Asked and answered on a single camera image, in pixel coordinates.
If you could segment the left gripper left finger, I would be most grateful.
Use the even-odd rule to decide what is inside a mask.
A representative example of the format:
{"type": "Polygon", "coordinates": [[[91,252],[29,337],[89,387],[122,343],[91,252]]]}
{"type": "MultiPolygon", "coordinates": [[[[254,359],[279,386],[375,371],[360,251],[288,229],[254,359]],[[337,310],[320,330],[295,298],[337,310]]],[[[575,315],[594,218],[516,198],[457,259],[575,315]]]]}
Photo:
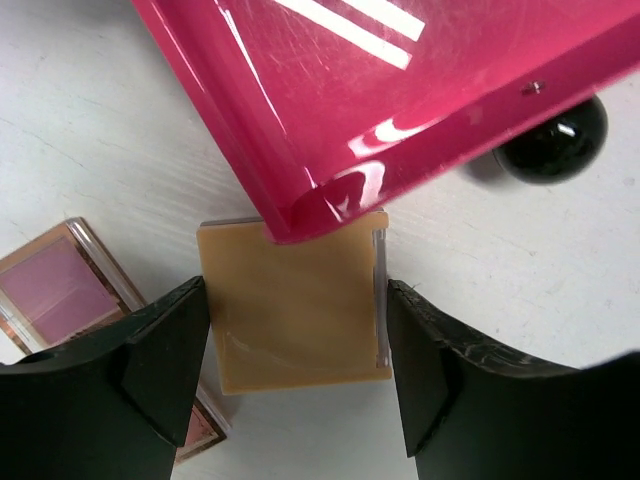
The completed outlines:
{"type": "Polygon", "coordinates": [[[170,478],[208,329],[196,276],[112,324],[2,366],[2,478],[170,478]]]}

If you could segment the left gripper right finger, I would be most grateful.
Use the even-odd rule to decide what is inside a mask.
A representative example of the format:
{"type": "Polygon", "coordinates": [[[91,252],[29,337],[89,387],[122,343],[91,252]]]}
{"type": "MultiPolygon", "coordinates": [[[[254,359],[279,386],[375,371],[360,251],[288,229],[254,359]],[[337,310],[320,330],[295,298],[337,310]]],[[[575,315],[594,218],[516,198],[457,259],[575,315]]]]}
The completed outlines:
{"type": "Polygon", "coordinates": [[[576,369],[514,349],[408,284],[387,290],[407,454],[422,479],[635,479],[639,356],[576,369]]]}

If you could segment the pink eyeshadow palette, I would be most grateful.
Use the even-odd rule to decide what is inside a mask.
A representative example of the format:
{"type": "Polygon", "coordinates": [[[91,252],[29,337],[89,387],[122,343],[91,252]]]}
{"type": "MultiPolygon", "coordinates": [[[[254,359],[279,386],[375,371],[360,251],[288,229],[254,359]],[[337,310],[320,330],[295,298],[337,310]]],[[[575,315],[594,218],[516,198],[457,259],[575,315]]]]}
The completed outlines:
{"type": "MultiPolygon", "coordinates": [[[[1,331],[18,348],[20,361],[150,304],[80,219],[59,224],[1,262],[1,331]]],[[[198,380],[174,464],[221,443],[227,431],[198,380]]]]}

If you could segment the beige powder compact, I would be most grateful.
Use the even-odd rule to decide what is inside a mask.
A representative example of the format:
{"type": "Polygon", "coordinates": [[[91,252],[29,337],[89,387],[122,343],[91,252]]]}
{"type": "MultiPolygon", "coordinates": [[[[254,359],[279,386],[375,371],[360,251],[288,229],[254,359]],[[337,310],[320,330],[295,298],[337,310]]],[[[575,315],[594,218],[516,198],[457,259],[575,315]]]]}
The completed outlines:
{"type": "Polygon", "coordinates": [[[225,395],[388,380],[388,215],[278,245],[261,220],[196,233],[225,395]]]}

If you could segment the pink bottom drawer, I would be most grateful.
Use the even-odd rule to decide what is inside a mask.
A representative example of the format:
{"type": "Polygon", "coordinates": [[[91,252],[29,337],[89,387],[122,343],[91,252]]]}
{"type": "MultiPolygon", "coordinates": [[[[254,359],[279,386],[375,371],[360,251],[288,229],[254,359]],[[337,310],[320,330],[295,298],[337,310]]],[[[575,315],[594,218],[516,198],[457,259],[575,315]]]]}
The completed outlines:
{"type": "Polygon", "coordinates": [[[323,236],[507,143],[580,144],[635,1],[138,1],[270,237],[323,236]]]}

